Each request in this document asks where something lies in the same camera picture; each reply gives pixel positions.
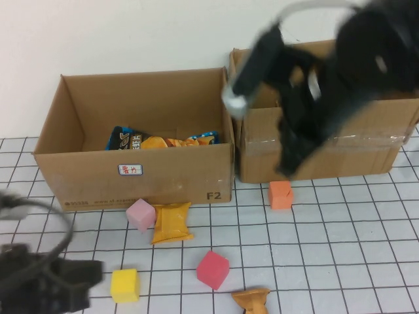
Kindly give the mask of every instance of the red cube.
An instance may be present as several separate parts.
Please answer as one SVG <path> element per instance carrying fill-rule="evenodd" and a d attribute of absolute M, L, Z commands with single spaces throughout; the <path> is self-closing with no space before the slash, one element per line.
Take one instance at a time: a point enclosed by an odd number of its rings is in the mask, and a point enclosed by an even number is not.
<path fill-rule="evenodd" d="M 199 281 L 218 290 L 230 271 L 228 260 L 213 251 L 208 252 L 196 269 Z"/>

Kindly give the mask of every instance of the orange cube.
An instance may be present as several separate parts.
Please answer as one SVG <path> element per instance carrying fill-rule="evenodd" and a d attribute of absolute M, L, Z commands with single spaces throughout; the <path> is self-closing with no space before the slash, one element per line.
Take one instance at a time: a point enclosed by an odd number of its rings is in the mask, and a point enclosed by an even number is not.
<path fill-rule="evenodd" d="M 270 208 L 291 209 L 294 193 L 289 181 L 274 181 L 269 183 L 268 192 Z"/>

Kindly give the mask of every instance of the white grid surface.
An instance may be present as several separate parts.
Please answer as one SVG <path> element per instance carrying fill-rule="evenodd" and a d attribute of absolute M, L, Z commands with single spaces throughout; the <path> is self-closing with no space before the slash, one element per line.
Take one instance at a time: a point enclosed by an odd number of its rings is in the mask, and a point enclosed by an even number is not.
<path fill-rule="evenodd" d="M 58 206 L 31 155 L 36 138 L 0 139 L 0 188 Z M 271 211 L 267 184 L 236 181 L 230 203 L 194 205 L 192 241 L 150 245 L 123 210 L 68 213 L 75 222 L 70 259 L 105 264 L 85 314 L 241 314 L 230 292 L 267 287 L 271 314 L 418 313 L 419 133 L 384 175 L 293 182 L 292 211 Z M 0 244 L 50 250 L 63 236 L 53 214 L 0 221 Z M 217 292 L 196 279 L 209 250 L 231 270 Z M 113 270 L 136 268 L 140 300 L 116 305 Z"/>

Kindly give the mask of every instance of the cardboard box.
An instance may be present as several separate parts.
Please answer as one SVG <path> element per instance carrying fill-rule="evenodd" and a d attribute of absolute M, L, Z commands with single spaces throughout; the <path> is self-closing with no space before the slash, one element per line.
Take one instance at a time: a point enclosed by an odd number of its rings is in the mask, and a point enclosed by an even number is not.
<path fill-rule="evenodd" d="M 61 77 L 35 159 L 65 210 L 231 199 L 234 136 L 221 101 L 225 69 Z M 186 139 L 218 131 L 206 147 L 104 151 L 115 126 Z M 120 169 L 134 169 L 123 175 Z"/>
<path fill-rule="evenodd" d="M 325 57 L 333 45 L 333 41 L 324 41 L 298 44 L 297 47 Z M 238 64 L 247 52 L 234 49 L 230 53 L 230 75 L 236 73 Z M 274 171 L 280 161 L 277 123 L 281 116 L 277 92 L 263 86 L 249 114 L 243 121 L 234 121 L 243 182 L 265 183 L 285 179 Z M 393 96 L 375 101 L 350 119 L 335 138 L 309 158 L 295 179 L 388 172 L 400 147 L 409 139 L 418 121 L 417 95 Z"/>

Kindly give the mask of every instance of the pink cube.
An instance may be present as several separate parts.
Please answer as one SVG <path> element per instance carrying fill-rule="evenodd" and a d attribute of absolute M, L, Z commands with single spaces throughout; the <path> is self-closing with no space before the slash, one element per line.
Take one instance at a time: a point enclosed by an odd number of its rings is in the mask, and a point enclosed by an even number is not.
<path fill-rule="evenodd" d="M 155 208 L 141 198 L 126 210 L 126 216 L 130 224 L 141 232 L 145 232 L 156 222 Z"/>
<path fill-rule="evenodd" d="M 230 271 L 228 260 L 213 251 L 208 252 L 196 269 L 199 281 L 218 290 Z"/>

